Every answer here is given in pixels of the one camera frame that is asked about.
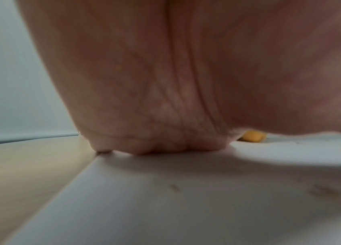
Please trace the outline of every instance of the hand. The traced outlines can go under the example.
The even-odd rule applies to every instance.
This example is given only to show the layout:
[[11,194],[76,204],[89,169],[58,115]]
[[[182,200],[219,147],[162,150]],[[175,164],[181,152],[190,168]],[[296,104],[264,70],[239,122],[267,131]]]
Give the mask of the hand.
[[341,132],[341,0],[18,0],[97,151]]

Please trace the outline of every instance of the light blue wall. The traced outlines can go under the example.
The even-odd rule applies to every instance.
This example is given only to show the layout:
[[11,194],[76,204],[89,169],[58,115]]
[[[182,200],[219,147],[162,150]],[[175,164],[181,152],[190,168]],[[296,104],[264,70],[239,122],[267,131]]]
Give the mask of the light blue wall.
[[0,0],[0,141],[76,132],[14,2]]

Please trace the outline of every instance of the white cutting board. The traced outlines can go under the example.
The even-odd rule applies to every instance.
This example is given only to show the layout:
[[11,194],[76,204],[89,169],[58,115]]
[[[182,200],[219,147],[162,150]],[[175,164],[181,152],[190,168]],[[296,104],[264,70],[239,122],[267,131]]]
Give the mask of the white cutting board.
[[6,245],[341,245],[341,135],[100,155]]

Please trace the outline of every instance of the brown stain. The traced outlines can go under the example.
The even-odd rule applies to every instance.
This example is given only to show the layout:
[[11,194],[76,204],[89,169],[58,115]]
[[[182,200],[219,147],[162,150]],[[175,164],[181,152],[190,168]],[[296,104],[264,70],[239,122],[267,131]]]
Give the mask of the brown stain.
[[336,190],[328,186],[314,184],[312,189],[308,190],[308,193],[323,199],[340,200],[341,190]]
[[175,184],[170,184],[169,185],[169,188],[171,189],[171,190],[173,190],[174,192],[176,192],[176,193],[179,193],[181,190],[180,190],[180,187],[178,187],[177,185],[175,185]]

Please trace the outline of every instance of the palm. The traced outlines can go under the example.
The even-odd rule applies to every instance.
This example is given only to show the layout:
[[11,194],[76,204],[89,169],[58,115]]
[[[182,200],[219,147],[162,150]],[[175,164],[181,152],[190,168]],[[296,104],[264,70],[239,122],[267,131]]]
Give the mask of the palm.
[[341,130],[341,1],[36,2],[20,0],[99,151],[214,150],[248,127]]

